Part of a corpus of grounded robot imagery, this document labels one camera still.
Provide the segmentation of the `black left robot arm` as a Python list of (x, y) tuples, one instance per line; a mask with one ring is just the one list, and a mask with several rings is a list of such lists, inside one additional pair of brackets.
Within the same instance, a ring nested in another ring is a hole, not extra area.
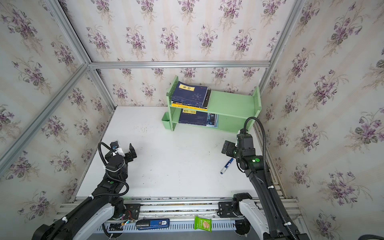
[(130, 189), (128, 163), (137, 158), (135, 148), (129, 145), (125, 153), (118, 141), (109, 145), (99, 142), (98, 153), (105, 174), (96, 189), (61, 219), (50, 226), (41, 225), (34, 232), (33, 240), (86, 240), (107, 220), (124, 217), (123, 196)]

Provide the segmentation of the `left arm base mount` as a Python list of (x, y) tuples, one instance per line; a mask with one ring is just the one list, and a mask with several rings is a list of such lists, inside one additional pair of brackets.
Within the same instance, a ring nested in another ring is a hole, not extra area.
[(139, 219), (140, 204), (117, 204), (111, 220), (135, 221)]

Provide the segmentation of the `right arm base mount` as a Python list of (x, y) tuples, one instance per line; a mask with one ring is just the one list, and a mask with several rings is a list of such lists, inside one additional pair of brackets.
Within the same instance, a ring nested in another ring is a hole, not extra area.
[(219, 202), (217, 215), (219, 218), (241, 218), (244, 215), (240, 212), (240, 201), (251, 200), (249, 193), (234, 194), (230, 201)]

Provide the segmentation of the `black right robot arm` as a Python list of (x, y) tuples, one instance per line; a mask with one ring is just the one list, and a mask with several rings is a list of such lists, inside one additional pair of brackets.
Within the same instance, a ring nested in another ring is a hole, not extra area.
[[(248, 122), (254, 120), (260, 127), (263, 144), (262, 154), (257, 155), (254, 141), (247, 130)], [(263, 124), (256, 117), (246, 119), (239, 130), (236, 142), (225, 141), (222, 154), (236, 160), (238, 169), (246, 175), (255, 188), (261, 206), (258, 207), (247, 193), (233, 197), (233, 214), (243, 217), (261, 240), (308, 240), (294, 223), (279, 197), (272, 181), (272, 174), (266, 159), (267, 139)]]

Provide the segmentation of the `yellow cartoon cover book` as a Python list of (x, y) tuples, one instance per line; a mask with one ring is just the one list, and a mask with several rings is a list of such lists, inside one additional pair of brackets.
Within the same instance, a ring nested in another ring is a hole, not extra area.
[(203, 112), (207, 112), (208, 111), (208, 109), (206, 109), (206, 108), (198, 108), (198, 107), (181, 105), (181, 104), (174, 104), (174, 103), (171, 104), (171, 107), (182, 108), (182, 109), (190, 109), (190, 110), (195, 110), (195, 111), (203, 111)]

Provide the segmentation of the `dark blue thick book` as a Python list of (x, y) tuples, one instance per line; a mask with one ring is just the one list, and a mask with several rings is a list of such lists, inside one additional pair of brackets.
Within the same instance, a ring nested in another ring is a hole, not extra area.
[(206, 126), (207, 117), (208, 117), (208, 113), (206, 112), (182, 109), (179, 117), (179, 123), (196, 125), (196, 126)]

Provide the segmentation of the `blue book yellow label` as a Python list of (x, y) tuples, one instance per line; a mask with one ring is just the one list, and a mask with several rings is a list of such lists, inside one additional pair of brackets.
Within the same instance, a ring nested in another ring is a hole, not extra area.
[(207, 108), (208, 108), (210, 95), (211, 95), (211, 89), (208, 89), (208, 90), (207, 90), (206, 97), (205, 97), (205, 101), (204, 101), (204, 103), (203, 103), (203, 107), (204, 107), (204, 109), (207, 109)]

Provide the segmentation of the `sci-fi cover magazine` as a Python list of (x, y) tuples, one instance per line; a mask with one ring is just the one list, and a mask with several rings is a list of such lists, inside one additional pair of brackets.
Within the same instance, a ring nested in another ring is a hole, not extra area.
[(207, 114), (207, 123), (206, 126), (210, 128), (217, 128), (218, 127), (218, 118), (219, 116), (217, 114)]

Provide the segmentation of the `black cover book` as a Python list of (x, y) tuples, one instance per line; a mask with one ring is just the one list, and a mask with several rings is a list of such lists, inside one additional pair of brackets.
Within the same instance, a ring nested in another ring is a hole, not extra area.
[(203, 108), (203, 105), (202, 106), (198, 106), (197, 104), (183, 103), (183, 102), (180, 102), (180, 101), (171, 101), (171, 103), (187, 105), (187, 106), (193, 106), (193, 107), (198, 107), (198, 108)]

